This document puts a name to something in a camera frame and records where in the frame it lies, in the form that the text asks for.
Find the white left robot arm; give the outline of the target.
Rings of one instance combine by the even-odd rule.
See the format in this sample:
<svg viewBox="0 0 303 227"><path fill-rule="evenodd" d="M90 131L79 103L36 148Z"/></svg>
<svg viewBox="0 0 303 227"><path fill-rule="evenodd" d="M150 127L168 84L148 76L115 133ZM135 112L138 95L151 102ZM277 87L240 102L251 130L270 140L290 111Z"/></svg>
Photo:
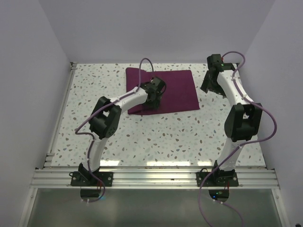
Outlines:
<svg viewBox="0 0 303 227"><path fill-rule="evenodd" d="M91 116L75 130L75 134L89 135L92 140L86 159L80 163L77 171L70 173L71 186L112 186L113 173L101 172L100 160L106 142L118 130L121 114L141 104L158 109L166 87L162 79L154 77L121 96L103 96L97 101Z"/></svg>

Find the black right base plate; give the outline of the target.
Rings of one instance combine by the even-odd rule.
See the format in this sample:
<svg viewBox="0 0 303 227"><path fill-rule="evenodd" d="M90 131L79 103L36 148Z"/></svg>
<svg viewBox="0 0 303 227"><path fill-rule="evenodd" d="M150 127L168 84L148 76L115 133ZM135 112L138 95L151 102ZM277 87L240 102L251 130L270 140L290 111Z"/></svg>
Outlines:
<svg viewBox="0 0 303 227"><path fill-rule="evenodd" d="M196 172L196 183L200 187L208 172ZM203 187L238 187L239 181L236 173L231 174L211 174L203 183Z"/></svg>

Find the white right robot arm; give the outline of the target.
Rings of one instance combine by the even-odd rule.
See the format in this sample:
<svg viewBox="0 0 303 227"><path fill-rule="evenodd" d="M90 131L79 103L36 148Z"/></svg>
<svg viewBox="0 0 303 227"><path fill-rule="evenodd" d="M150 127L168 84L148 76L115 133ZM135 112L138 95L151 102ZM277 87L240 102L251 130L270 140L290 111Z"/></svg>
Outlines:
<svg viewBox="0 0 303 227"><path fill-rule="evenodd" d="M234 75L236 68L232 63L225 63L220 54L212 54L207 57L207 66L201 90L227 98L231 109L224 123L227 139L222 153L215 160L211 172L203 168L196 173L196 181L199 187L237 187L236 162L243 143L257 134L262 110L243 99L246 92L234 84L238 79Z"/></svg>

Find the purple cloth wrap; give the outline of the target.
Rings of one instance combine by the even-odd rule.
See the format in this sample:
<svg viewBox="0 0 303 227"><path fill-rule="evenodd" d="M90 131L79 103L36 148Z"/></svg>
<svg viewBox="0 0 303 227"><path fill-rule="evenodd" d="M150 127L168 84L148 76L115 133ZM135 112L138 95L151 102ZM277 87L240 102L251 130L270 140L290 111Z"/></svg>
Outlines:
<svg viewBox="0 0 303 227"><path fill-rule="evenodd" d="M153 115L200 109L196 87L190 70L155 71L141 70L141 81L149 82L151 78L159 77L166 85L158 109L150 109L145 105L137 105L128 114Z"/></svg>

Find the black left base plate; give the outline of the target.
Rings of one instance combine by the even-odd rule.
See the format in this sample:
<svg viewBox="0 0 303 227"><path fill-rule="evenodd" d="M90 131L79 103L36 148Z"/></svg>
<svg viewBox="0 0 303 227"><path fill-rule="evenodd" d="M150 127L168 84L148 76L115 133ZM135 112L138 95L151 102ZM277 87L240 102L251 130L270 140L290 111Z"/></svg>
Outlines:
<svg viewBox="0 0 303 227"><path fill-rule="evenodd" d="M106 187L111 187L114 179L113 172L95 172L95 177L99 178L103 185ZM101 186L101 182L95 177L89 174L88 178L82 176L78 171L70 172L69 176L71 177L71 186L79 187L89 187L89 186Z"/></svg>

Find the aluminium mounting rail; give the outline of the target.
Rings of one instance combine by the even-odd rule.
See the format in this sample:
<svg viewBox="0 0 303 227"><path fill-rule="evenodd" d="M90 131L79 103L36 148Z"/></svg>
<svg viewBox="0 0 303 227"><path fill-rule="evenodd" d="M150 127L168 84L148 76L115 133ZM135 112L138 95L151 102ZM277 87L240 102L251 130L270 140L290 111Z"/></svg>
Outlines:
<svg viewBox="0 0 303 227"><path fill-rule="evenodd" d="M75 168L47 168L36 170L31 188L72 188L69 173ZM113 172L110 189L198 189L195 168L103 168L101 171ZM239 186L235 189L278 189L279 183L274 170L260 168L238 168L236 170Z"/></svg>

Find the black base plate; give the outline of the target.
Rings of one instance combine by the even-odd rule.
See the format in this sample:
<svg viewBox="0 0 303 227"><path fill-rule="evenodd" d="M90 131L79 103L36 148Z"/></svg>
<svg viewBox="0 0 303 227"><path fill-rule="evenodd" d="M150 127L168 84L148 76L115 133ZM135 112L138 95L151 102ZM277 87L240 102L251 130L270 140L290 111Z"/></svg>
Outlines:
<svg viewBox="0 0 303 227"><path fill-rule="evenodd" d="M113 172L95 172L95 177L99 178L103 185L106 187L111 187L114 179ZM79 187L89 187L89 186L101 186L101 182L95 177L89 174L88 178L82 176L78 171L70 172L69 176L71 177L71 186Z"/></svg>
<svg viewBox="0 0 303 227"><path fill-rule="evenodd" d="M196 183L200 187L208 172L196 172ZM236 173L231 174L211 174L203 183L203 187L238 187L239 181Z"/></svg>

